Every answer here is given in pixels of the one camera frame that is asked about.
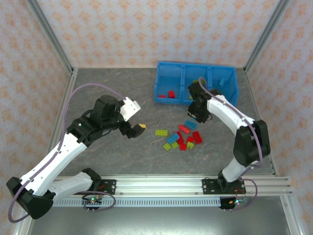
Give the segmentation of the blue three-compartment plastic bin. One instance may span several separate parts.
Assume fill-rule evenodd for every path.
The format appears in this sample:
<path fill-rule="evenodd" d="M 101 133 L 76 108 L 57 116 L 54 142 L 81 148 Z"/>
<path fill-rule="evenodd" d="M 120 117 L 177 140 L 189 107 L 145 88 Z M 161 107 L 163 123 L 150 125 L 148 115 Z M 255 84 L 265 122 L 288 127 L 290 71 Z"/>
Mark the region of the blue three-compartment plastic bin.
<path fill-rule="evenodd" d="M 224 77 L 225 84 L 221 88 L 227 90 L 228 102 L 233 106 L 237 105 L 239 88 L 234 67 L 179 62 L 158 62 L 154 101 L 163 104 L 190 105 L 192 100 L 189 99 L 188 87 L 199 77 L 206 80 L 208 89 L 213 89 L 212 83 L 219 83 Z M 171 90 L 175 92 L 174 99 L 168 97 Z M 158 98 L 158 95 L 166 95 L 167 98 Z"/>

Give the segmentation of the grey metal lower panel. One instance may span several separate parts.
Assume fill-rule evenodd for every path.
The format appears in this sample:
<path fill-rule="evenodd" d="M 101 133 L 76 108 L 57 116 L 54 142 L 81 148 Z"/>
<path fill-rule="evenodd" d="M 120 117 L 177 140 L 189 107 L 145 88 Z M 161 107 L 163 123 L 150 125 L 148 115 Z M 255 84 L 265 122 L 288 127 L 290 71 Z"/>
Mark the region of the grey metal lower panel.
<path fill-rule="evenodd" d="M 87 213 L 53 208 L 31 222 L 28 235 L 291 235 L 283 211 L 263 206 L 218 208 L 113 208 Z"/>

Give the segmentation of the aluminium table side rail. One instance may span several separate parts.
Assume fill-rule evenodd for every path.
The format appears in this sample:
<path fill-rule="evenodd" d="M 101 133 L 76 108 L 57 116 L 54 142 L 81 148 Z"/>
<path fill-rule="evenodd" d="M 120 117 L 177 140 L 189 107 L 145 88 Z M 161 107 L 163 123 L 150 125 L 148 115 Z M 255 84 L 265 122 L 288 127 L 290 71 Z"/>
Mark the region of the aluminium table side rail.
<path fill-rule="evenodd" d="M 251 89 L 251 84 L 248 78 L 246 67 L 238 69 L 237 72 L 238 86 L 240 88 L 238 105 L 240 105 L 241 111 L 243 111 L 247 116 L 254 118 L 255 120 L 259 120 L 261 118 L 258 112 L 256 100 Z M 251 170 L 249 174 L 272 174 L 275 176 L 279 175 L 276 168 L 276 161 L 272 159 L 271 154 L 264 157 L 262 165 L 255 170 Z"/>
<path fill-rule="evenodd" d="M 54 129 L 52 131 L 52 136 L 51 136 L 50 144 L 48 147 L 48 151 L 52 150 L 57 145 L 61 137 L 64 108 L 66 106 L 66 102 L 68 100 L 69 95 L 73 91 L 77 73 L 78 73 L 78 69 L 74 68 L 73 71 L 69 74 L 69 77 L 68 77 L 68 80 L 65 85 L 64 92 L 63 92 L 63 96 L 61 98 L 61 103 L 58 108 L 57 116 L 54 122 Z"/>

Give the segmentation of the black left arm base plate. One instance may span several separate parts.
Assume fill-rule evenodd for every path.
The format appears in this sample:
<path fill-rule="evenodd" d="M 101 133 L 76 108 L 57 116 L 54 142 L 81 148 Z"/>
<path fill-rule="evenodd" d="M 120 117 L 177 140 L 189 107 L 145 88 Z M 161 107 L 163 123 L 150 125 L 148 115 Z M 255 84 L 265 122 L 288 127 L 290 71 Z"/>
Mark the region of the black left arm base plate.
<path fill-rule="evenodd" d="M 116 180 L 115 179 L 101 179 L 99 188 L 97 190 L 101 192 L 107 192 L 111 195 L 115 195 Z"/>

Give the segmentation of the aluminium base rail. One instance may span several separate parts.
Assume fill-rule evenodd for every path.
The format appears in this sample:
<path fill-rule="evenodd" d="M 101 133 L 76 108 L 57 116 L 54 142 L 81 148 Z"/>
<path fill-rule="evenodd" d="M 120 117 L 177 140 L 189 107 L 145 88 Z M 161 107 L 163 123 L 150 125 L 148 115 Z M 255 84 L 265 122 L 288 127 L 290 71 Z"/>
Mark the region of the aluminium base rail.
<path fill-rule="evenodd" d="M 188 197 L 204 196 L 202 179 L 205 175 L 103 175 L 115 179 L 115 195 L 120 197 Z M 246 175 L 247 196 L 292 196 L 295 190 L 288 177 L 274 175 Z"/>

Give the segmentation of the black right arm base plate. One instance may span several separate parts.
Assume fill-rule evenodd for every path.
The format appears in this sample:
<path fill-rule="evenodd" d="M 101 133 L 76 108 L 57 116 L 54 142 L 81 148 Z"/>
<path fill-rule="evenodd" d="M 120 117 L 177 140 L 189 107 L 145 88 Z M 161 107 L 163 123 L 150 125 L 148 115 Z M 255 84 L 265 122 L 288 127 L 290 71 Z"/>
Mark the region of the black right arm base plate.
<path fill-rule="evenodd" d="M 245 194 L 245 184 L 239 180 L 234 182 L 223 181 L 218 179 L 202 179 L 203 194 Z"/>

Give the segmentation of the aluminium frame post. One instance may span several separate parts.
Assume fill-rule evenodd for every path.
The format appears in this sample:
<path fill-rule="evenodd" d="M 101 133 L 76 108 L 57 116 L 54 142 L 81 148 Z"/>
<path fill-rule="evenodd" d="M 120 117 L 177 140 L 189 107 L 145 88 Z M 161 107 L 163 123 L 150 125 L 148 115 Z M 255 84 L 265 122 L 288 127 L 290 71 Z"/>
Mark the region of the aluminium frame post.
<path fill-rule="evenodd" d="M 254 47 L 252 54 L 250 55 L 246 65 L 243 67 L 245 74 L 248 74 L 248 72 L 252 69 L 256 60 L 260 56 L 264 46 L 266 45 L 268 39 L 272 35 L 276 25 L 279 23 L 281 17 L 283 16 L 290 1 L 291 0 L 279 0 L 272 16 L 270 17 L 256 46 Z"/>
<path fill-rule="evenodd" d="M 56 34 L 54 33 L 52 26 L 48 22 L 47 17 L 45 16 L 38 0 L 26 0 L 28 5 L 30 6 L 31 10 L 33 11 L 34 15 L 38 19 L 42 29 L 44 30 L 46 36 L 52 43 L 52 46 L 54 47 L 56 53 L 58 54 L 59 58 L 61 59 L 62 64 L 66 68 L 66 70 L 72 74 L 74 68 L 71 65 L 71 62 L 69 61 L 65 51 L 63 50 L 63 47 L 61 46 L 60 41 L 58 40 Z"/>

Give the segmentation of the aluminium lower frame leg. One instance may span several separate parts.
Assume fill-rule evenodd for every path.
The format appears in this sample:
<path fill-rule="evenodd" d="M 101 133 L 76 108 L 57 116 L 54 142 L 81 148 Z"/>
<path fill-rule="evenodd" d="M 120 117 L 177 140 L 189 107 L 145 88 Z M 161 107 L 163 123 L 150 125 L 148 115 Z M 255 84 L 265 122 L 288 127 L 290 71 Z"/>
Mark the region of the aluminium lower frame leg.
<path fill-rule="evenodd" d="M 28 235 L 31 222 L 32 218 L 28 216 L 22 222 L 17 223 L 14 228 L 13 235 Z"/>
<path fill-rule="evenodd" d="M 289 232 L 291 235 L 306 235 L 305 228 L 301 222 L 300 211 L 294 196 L 280 196 Z"/>

